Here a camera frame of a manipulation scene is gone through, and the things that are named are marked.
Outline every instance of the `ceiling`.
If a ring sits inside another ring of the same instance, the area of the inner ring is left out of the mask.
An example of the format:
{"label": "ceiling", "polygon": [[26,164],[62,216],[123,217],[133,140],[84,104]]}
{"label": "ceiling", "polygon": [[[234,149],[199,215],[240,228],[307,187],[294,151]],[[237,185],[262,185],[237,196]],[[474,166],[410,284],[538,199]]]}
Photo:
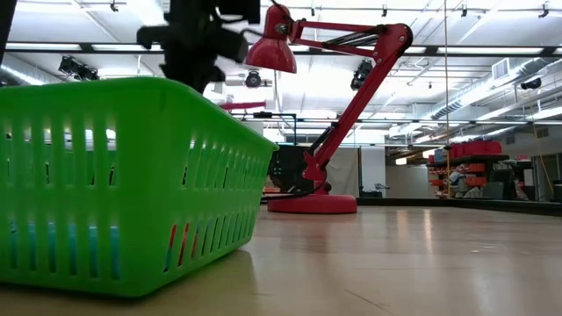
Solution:
{"label": "ceiling", "polygon": [[[414,31],[415,45],[462,46],[558,46],[562,23],[562,1],[534,0],[449,0],[447,11],[443,0],[278,0],[288,6],[293,18],[345,24],[377,25],[403,23]],[[124,42],[134,43],[136,31],[143,24],[163,21],[159,0],[117,1],[119,12],[110,9],[109,0],[20,0],[14,17],[10,41],[41,42]],[[538,15],[547,3],[550,14]],[[462,17],[463,4],[467,15]],[[270,1],[262,0],[262,21]],[[387,8],[385,17],[383,8]],[[249,27],[246,23],[230,25],[235,30]],[[251,28],[262,31],[261,25]],[[341,32],[306,29],[303,38],[330,40]],[[250,43],[257,41],[248,35]],[[11,53],[21,61],[59,78],[70,81],[58,71],[60,54]],[[102,78],[135,75],[162,76],[161,55],[79,54],[76,58],[99,69]],[[343,112],[354,96],[349,84],[362,57],[347,55],[298,55],[297,74],[280,74],[277,80],[280,104],[275,106],[274,88],[249,89],[241,85],[249,67],[219,58],[219,65],[230,84],[221,92],[205,93],[217,102],[266,101],[269,111],[297,113],[301,117],[335,117]],[[455,57],[445,62],[441,57],[403,57],[378,89],[362,117],[418,119],[434,104],[478,81],[491,71],[501,57]],[[448,81],[445,69],[448,69]],[[262,78],[273,80],[271,70],[260,70]],[[546,79],[555,87],[562,76],[549,74]],[[476,119],[515,101],[513,87],[499,89],[494,96],[451,114],[454,119]],[[388,130],[390,125],[362,126],[365,129]],[[425,127],[417,129],[425,134]]]}

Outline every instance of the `floor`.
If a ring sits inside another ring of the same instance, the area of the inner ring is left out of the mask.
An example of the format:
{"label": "floor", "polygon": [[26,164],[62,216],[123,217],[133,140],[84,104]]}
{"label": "floor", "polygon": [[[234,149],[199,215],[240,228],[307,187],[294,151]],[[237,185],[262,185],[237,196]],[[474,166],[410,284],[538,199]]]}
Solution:
{"label": "floor", "polygon": [[137,301],[0,286],[2,315],[560,315],[562,219],[261,212],[244,248]]}

